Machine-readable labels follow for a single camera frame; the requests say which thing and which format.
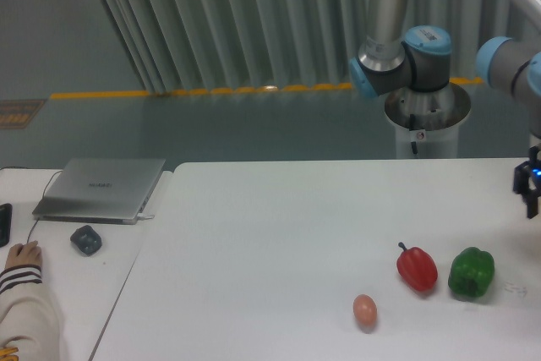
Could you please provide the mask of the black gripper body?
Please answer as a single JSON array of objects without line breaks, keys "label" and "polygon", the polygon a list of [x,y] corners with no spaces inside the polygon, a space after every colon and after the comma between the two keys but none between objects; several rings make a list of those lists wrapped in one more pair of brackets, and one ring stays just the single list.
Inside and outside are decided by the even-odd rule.
[{"label": "black gripper body", "polygon": [[515,167],[512,190],[525,204],[540,197],[540,145],[530,147],[527,160]]}]

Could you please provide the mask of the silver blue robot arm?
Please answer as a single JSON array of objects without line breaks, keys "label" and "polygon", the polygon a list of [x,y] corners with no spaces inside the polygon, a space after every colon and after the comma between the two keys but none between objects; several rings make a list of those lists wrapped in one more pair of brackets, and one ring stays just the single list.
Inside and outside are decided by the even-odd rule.
[{"label": "silver blue robot arm", "polygon": [[[369,0],[365,41],[349,62],[352,85],[365,97],[386,97],[397,156],[452,157],[471,99],[451,83],[449,33],[433,25],[404,30],[406,10],[407,0]],[[494,37],[480,47],[475,66],[487,86],[527,108],[535,141],[514,170],[512,190],[534,218],[540,212],[540,41]]]}]

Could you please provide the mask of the cream striped sleeve forearm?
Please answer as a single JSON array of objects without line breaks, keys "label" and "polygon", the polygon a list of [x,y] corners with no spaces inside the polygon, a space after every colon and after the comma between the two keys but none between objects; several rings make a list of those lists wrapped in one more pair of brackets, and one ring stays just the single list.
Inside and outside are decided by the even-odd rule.
[{"label": "cream striped sleeve forearm", "polygon": [[1,359],[60,359],[59,319],[38,265],[1,273]]}]

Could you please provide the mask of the person's hand on mouse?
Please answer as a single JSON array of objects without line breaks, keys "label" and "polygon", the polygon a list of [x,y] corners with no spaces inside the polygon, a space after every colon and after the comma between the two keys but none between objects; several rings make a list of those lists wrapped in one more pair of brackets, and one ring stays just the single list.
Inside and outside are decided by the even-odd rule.
[{"label": "person's hand on mouse", "polygon": [[13,245],[8,252],[5,262],[5,269],[15,267],[34,266],[42,268],[43,259],[41,246],[37,241],[32,241],[26,244],[17,243]]}]

